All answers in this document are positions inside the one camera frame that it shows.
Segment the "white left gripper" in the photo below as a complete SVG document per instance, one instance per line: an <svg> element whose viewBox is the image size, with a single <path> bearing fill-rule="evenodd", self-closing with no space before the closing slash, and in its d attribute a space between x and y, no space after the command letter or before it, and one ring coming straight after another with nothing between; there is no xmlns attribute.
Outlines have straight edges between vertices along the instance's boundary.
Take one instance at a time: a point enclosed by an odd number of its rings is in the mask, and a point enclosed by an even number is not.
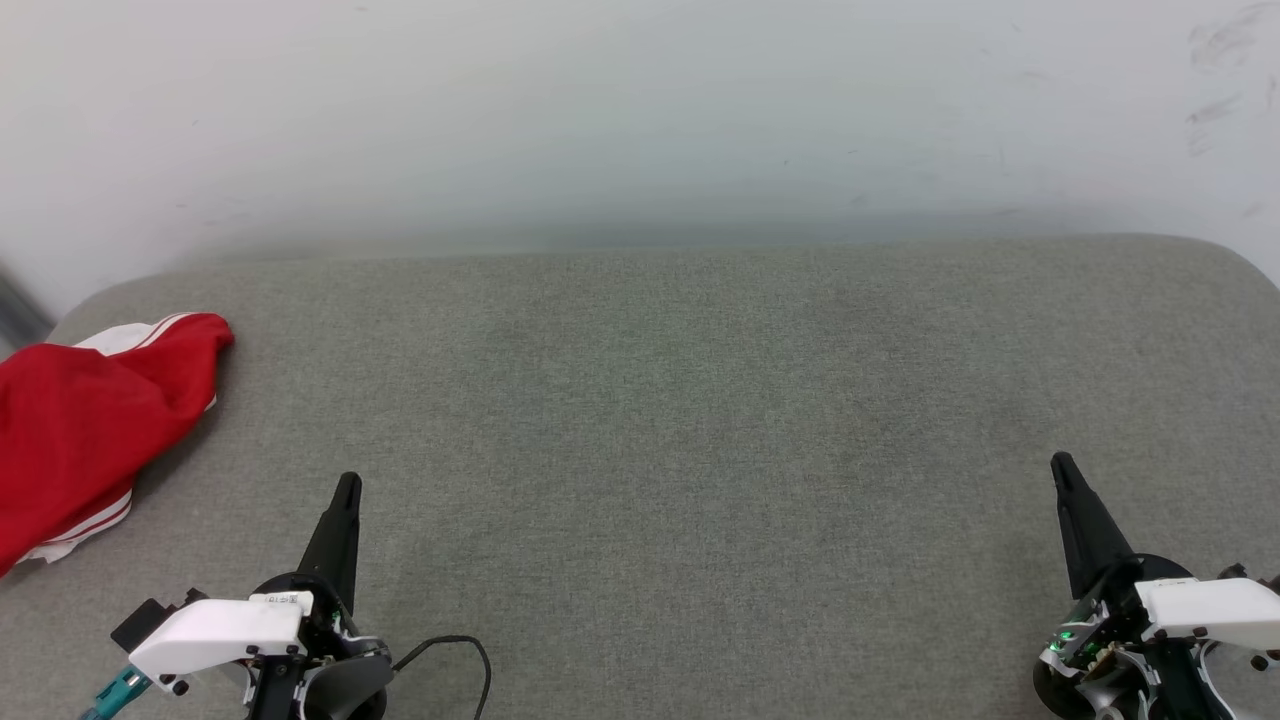
<svg viewBox="0 0 1280 720"><path fill-rule="evenodd" d="M244 720L383 720L393 661L361 634L355 611L364 480L340 475L298 573L244 600L207 598L170 616L128 661L183 694L197 673L227 670L243 685Z"/></svg>

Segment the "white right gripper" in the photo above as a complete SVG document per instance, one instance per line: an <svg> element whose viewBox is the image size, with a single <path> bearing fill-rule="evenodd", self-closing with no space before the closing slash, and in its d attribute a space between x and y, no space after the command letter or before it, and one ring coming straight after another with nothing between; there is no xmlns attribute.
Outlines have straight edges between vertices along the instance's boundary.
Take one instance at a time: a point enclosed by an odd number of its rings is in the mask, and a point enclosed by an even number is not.
<svg viewBox="0 0 1280 720"><path fill-rule="evenodd" d="M1166 559L1134 555L1074 457L1050 469L1071 597L1038 657L1038 697L1059 720L1243 720L1208 656L1248 652L1280 673L1280 594L1247 579L1162 577Z"/></svg>

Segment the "red and white t-shirt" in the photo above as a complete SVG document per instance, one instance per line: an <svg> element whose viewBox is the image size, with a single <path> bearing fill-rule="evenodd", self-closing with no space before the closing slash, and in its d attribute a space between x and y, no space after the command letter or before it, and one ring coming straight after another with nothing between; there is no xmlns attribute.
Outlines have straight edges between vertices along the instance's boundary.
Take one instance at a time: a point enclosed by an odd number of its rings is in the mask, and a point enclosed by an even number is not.
<svg viewBox="0 0 1280 720"><path fill-rule="evenodd" d="M233 341L223 316L177 313L0 361L0 578L129 514L137 475L216 402Z"/></svg>

